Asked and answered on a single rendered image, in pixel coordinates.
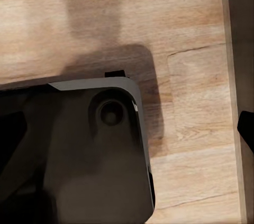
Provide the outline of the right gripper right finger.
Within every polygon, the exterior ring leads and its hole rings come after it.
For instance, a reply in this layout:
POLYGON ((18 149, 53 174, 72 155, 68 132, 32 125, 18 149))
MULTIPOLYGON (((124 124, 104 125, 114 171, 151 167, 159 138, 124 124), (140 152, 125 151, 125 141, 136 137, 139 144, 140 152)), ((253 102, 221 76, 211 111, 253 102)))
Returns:
POLYGON ((254 153, 254 113, 242 111, 239 117, 237 130, 254 153))

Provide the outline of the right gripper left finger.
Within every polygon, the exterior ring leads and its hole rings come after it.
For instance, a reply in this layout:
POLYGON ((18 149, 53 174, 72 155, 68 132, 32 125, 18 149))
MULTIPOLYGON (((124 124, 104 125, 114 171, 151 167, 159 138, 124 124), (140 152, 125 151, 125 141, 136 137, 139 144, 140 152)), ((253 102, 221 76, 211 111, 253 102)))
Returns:
POLYGON ((23 111, 0 117, 0 174, 26 131, 28 131, 28 127, 23 111))

